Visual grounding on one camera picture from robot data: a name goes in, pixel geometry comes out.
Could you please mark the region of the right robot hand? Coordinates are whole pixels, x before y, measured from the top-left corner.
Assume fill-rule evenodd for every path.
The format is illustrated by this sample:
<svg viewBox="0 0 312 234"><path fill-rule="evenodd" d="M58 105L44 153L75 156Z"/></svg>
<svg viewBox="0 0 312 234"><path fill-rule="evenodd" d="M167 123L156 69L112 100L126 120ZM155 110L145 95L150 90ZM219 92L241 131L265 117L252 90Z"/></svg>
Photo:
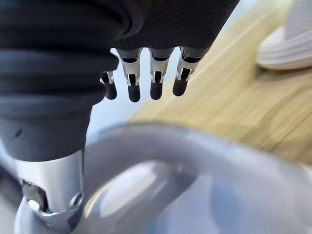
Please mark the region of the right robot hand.
<svg viewBox="0 0 312 234"><path fill-rule="evenodd" d="M151 98L162 95L180 48L173 94L234 11L235 0L3 0L0 3L0 138L31 203L28 230L68 234L82 216L83 160L94 105L117 96L121 64L129 99L140 99L140 53L151 58Z"/></svg>

